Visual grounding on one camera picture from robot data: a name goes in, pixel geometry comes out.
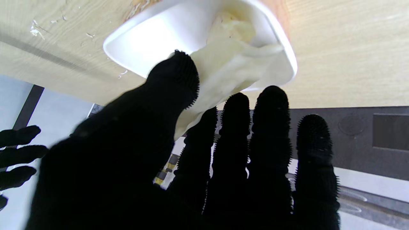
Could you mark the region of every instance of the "white wall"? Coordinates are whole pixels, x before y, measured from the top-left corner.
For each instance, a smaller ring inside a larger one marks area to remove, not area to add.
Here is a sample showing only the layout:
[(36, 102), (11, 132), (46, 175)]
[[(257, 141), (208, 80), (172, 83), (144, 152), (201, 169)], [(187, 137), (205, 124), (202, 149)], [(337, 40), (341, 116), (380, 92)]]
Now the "white wall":
[[(21, 84), (21, 82), (16, 83), (15, 80), (11, 82), (14, 83), (4, 85), (3, 80), (0, 79), (0, 92), (2, 92), (2, 90), (6, 92), (4, 88), (11, 86), (13, 91), (16, 91), (15, 94), (23, 94), (17, 91), (25, 90), (25, 84)], [(10, 111), (7, 108), (12, 108), (12, 111), (18, 110), (18, 115), (22, 104), (18, 109), (17, 105), (11, 102), (5, 103), (5, 100), (6, 98), (0, 97), (0, 104), (5, 104), (4, 110)], [(30, 144), (42, 144), (51, 147), (54, 143), (71, 134), (76, 125), (87, 117), (91, 107), (92, 103), (45, 89), (28, 123), (28, 125), (38, 125), (41, 128), (41, 133), (34, 138)], [(12, 128), (17, 118), (17, 116), (15, 116), (13, 120), (12, 116), (14, 115), (15, 112), (0, 113), (0, 120), (2, 120), (3, 117), (7, 117), (8, 119), (8, 123), (1, 126), (1, 128)], [(36, 160), (29, 165), (38, 170), (39, 162), (40, 160)], [(7, 206), (0, 212), (0, 230), (24, 229), (29, 215), (34, 188), (37, 183), (37, 177), (38, 173), (24, 183), (23, 186), (4, 191), (3, 195), (8, 197), (9, 201)]]
[(0, 75), (0, 131), (12, 129), (33, 84)]

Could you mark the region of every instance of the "wooden surface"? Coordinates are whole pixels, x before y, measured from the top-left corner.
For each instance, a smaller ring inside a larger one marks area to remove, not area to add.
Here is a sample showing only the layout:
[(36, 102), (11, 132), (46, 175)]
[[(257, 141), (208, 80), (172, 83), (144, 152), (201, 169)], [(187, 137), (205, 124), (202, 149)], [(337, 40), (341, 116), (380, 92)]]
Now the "wooden surface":
[[(102, 50), (130, 12), (155, 3), (142, 0), (136, 9), (139, 2), (3, 1), (0, 74), (108, 103), (144, 81), (121, 74)], [(292, 108), (409, 105), (408, 1), (287, 0), (287, 9), (299, 64), (284, 87)], [(247, 94), (253, 107), (259, 92)]]

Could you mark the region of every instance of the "white plastic container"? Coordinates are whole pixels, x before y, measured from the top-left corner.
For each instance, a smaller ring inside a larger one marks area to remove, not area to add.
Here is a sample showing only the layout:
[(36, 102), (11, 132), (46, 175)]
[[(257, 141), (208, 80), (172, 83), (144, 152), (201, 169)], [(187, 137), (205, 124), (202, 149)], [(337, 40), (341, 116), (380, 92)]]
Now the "white plastic container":
[(250, 44), (281, 44), (284, 51), (263, 78), (246, 90), (283, 85), (297, 73), (297, 61), (283, 28), (258, 0), (163, 0), (134, 16), (105, 40), (105, 53), (116, 63), (147, 77), (158, 62), (174, 50), (188, 54), (206, 45), (216, 14), (238, 12), (251, 22), (256, 36)]

